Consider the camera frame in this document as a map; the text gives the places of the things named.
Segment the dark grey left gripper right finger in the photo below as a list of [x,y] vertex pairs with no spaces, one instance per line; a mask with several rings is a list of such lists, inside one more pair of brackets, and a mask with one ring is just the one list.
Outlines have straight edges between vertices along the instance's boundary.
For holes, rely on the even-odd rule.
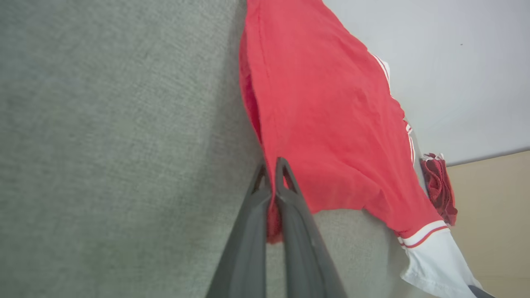
[[285,158],[276,165],[289,298],[346,298],[347,293]]

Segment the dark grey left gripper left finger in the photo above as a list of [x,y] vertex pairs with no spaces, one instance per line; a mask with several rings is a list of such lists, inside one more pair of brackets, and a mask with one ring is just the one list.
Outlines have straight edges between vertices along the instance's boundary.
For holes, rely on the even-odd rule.
[[207,298],[265,298],[267,212],[272,192],[260,163],[231,229]]

